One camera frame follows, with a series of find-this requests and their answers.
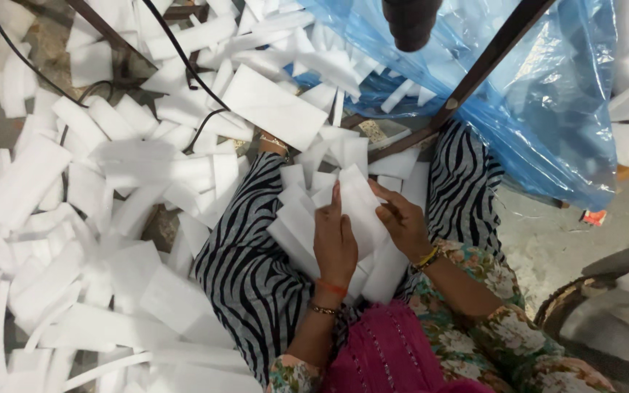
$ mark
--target woman's right hand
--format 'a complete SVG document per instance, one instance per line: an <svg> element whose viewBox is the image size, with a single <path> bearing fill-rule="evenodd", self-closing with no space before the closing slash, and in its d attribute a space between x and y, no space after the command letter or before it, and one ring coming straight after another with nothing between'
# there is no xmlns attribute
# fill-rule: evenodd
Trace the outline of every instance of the woman's right hand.
<svg viewBox="0 0 629 393"><path fill-rule="evenodd" d="M368 183L375 196L387 201L375 209L375 213L387 228L395 246L412 264L420 263L433 251L428 241L424 210L407 201L398 192L390 191L372 179L369 179Z"/></svg>

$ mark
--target sleeve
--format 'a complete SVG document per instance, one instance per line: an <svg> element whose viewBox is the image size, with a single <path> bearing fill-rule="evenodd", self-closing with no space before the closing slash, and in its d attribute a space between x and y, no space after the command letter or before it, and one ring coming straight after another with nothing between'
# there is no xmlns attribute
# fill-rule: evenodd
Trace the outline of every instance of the sleeve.
<svg viewBox="0 0 629 393"><path fill-rule="evenodd" d="M319 367L284 354L270 366L266 393L315 393L321 378Z"/></svg>
<svg viewBox="0 0 629 393"><path fill-rule="evenodd" d="M614 392L603 375L586 362L566 356L565 349L517 306L499 308L473 327L470 335L518 392Z"/></svg>

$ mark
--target pink scarf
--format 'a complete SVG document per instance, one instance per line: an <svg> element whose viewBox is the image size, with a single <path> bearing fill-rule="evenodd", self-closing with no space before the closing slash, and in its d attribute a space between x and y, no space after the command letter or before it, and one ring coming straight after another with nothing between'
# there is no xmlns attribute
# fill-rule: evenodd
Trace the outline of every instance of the pink scarf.
<svg viewBox="0 0 629 393"><path fill-rule="evenodd" d="M324 377L331 393L492 393L469 379L445 382L419 319L401 301L376 304L349 329Z"/></svg>

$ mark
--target woman's left hand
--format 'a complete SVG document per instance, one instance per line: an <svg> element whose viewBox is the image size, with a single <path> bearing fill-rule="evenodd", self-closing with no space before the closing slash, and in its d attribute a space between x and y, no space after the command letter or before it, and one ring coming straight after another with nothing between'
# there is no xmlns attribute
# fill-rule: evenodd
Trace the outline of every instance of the woman's left hand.
<svg viewBox="0 0 629 393"><path fill-rule="evenodd" d="M358 244L351 230L351 219L341 215L341 192L336 182L331 205L314 214L314 255L321 279L347 289L358 263Z"/></svg>

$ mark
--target gold bangle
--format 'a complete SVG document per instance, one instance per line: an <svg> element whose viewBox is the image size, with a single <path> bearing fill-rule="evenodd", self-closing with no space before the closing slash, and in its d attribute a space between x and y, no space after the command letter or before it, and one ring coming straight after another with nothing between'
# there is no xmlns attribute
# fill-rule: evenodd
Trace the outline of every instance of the gold bangle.
<svg viewBox="0 0 629 393"><path fill-rule="evenodd" d="M315 306L312 303L310 303L310 310L315 311L316 313L326 314L326 315L336 315L339 313L338 310Z"/></svg>
<svg viewBox="0 0 629 393"><path fill-rule="evenodd" d="M431 254L426 255L424 258L422 258L421 262L412 265L414 269L416 269L417 272L423 272L424 269L429 267L433 262L436 262L436 259L438 259L438 257L440 256L440 253L438 252L439 250L440 248L438 246L434 246Z"/></svg>
<svg viewBox="0 0 629 393"><path fill-rule="evenodd" d="M265 140L266 142L271 142L274 145L283 147L286 151L288 151L288 145L286 145L285 143L283 143L280 139L278 139L276 137L273 137L273 140L271 140L271 139L266 138L266 136L262 134L261 138L259 138L259 139Z"/></svg>

